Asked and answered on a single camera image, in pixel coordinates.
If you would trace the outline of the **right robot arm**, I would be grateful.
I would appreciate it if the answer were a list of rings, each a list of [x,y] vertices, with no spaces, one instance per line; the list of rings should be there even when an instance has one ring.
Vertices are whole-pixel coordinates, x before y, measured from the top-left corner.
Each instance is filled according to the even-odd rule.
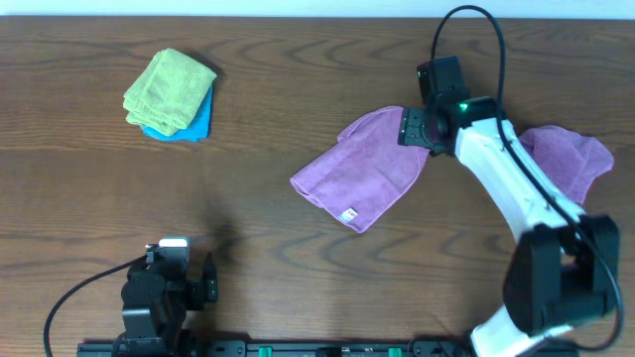
[[[580,352],[565,333],[615,315],[599,352],[620,337],[624,303],[617,282],[620,235],[608,216],[591,217],[567,198],[519,142],[490,97],[408,108],[398,142],[457,158],[485,187],[516,241],[503,304],[469,334],[470,356]]]

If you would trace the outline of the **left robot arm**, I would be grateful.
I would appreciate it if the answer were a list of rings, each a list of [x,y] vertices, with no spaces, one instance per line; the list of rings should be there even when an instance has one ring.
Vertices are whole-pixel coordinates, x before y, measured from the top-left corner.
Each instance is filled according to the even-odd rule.
[[[149,245],[133,264],[121,290],[125,330],[111,345],[112,357],[201,356],[204,348],[183,328],[189,311],[218,299],[216,267],[208,253],[202,275],[188,277],[190,248]]]

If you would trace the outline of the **purple microfiber cloth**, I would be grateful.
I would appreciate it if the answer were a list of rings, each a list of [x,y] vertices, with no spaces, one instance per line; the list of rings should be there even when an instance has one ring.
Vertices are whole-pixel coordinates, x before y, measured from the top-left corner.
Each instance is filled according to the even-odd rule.
[[[387,106],[355,120],[335,146],[290,178],[292,187],[340,223],[365,232],[411,188],[429,155],[398,144],[404,112]]]

